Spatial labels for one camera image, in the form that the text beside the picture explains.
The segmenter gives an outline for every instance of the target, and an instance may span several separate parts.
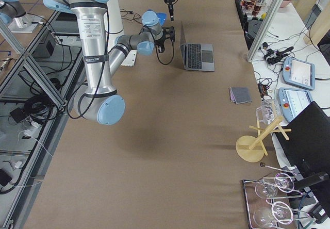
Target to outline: wine glass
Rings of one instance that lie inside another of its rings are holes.
[[[275,184],[280,191],[290,193],[294,190],[293,178],[284,172],[275,175]]]
[[[293,221],[293,212],[284,202],[274,202],[269,207],[260,207],[253,213],[253,220],[262,229],[281,228],[277,223],[288,225]]]
[[[255,186],[257,196],[263,199],[275,198],[278,190],[284,193],[292,192],[294,190],[293,178],[284,172],[280,172],[275,177],[263,177]]]

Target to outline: open laptop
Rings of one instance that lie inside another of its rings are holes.
[[[180,38],[181,55],[186,70],[215,71],[215,62],[212,44],[186,43],[183,25],[181,24]]]

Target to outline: brown table surface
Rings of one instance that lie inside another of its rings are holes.
[[[162,0],[119,2],[167,12]],[[235,151],[240,136],[256,136],[248,126],[260,96],[234,0],[180,0],[174,10],[169,24],[182,21],[187,41],[213,44],[216,71],[183,70],[178,50],[169,66],[153,53],[121,67],[113,84],[126,101],[122,120],[68,121],[24,228],[247,228],[241,180],[268,170]],[[161,58],[170,56],[168,47]],[[233,104],[230,86],[248,87],[252,103]],[[277,165],[268,150],[264,161]]]

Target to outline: folded cloth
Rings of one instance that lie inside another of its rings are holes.
[[[235,104],[252,102],[249,89],[247,87],[230,87],[230,100]]]

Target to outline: black monitor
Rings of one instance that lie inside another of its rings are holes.
[[[319,172],[330,175],[330,119],[316,102],[311,102],[286,127],[289,140],[276,136],[292,166],[304,178]],[[330,180],[310,187],[325,213],[330,217]]]

